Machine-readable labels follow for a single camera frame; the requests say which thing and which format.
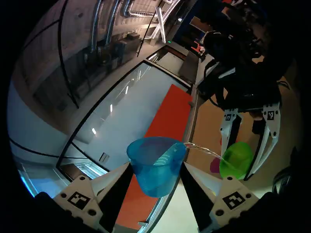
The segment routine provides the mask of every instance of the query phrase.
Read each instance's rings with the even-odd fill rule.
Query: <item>red object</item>
[[[171,85],[158,109],[145,137],[170,137],[181,141],[185,132],[192,97]],[[157,202],[157,198],[145,195],[133,176],[125,195],[116,223],[132,229],[140,229],[138,222],[145,222]]]
[[[194,47],[191,47],[194,51],[196,51],[196,52],[200,52],[200,45],[199,45],[199,43],[198,42],[196,42],[196,41],[194,41],[194,43],[196,43],[197,44],[197,48],[194,48]]]

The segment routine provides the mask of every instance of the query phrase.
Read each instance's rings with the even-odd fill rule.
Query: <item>black frame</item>
[[[134,66],[132,69],[130,69],[124,76],[122,76],[106,93],[104,93],[104,95],[93,105],[93,107],[88,111],[88,113],[85,115],[85,117],[82,119],[82,121],[78,124],[77,128],[75,129],[75,131],[72,133],[72,135],[70,136],[69,140],[67,141],[61,155],[58,158],[57,164],[56,164],[56,168],[59,170],[59,172],[61,172],[70,182],[72,182],[72,179],[70,179],[65,172],[62,171],[62,169],[60,168],[61,165],[61,161],[65,158],[65,154],[69,148],[70,145],[75,145],[73,143],[73,140],[75,139],[77,133],[79,132],[79,130],[82,128],[82,126],[84,125],[84,123],[87,121],[87,119],[90,117],[90,115],[94,112],[94,110],[99,106],[99,104],[110,94],[110,92],[116,88],[116,86],[121,83],[133,70],[135,70],[136,68],[138,68],[141,64],[147,64],[151,67],[155,67],[158,70],[161,70],[163,73],[165,73],[166,75],[169,75],[170,77],[172,77],[175,81],[177,81],[178,83],[182,84],[184,87],[186,87],[189,91],[192,90],[193,85],[191,85],[190,87],[185,85],[183,82],[181,82],[180,80],[176,79],[173,75],[169,74],[164,68],[159,69],[154,63],[147,63],[145,60],[141,61],[140,63],[138,63],[136,66]],[[90,156],[88,156],[86,153],[84,153],[81,149],[79,149],[77,146],[74,146],[77,150],[79,150],[85,157],[87,157],[89,160],[91,160],[93,163],[95,163],[97,166],[99,166],[100,168],[106,170],[109,172],[108,169],[104,168],[102,165],[100,165],[98,162],[96,162],[95,160],[93,160]]]

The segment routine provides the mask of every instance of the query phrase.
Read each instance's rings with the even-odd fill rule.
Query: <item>pink object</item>
[[[219,171],[219,165],[220,165],[220,159],[219,158],[215,158],[210,165],[210,171],[212,173],[220,173]]]

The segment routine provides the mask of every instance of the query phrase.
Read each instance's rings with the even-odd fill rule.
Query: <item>blue plastic cup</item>
[[[132,142],[126,153],[142,191],[163,197],[173,190],[186,147],[168,137],[145,137]]]

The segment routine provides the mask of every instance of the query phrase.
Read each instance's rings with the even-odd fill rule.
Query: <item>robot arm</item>
[[[87,226],[85,232],[112,233],[130,181],[130,163],[94,180],[79,176],[53,198],[67,215],[64,222]],[[258,198],[234,177],[215,178],[183,162],[180,177],[185,187],[199,232],[210,232],[231,223],[254,206]],[[44,197],[39,193],[35,198]]]

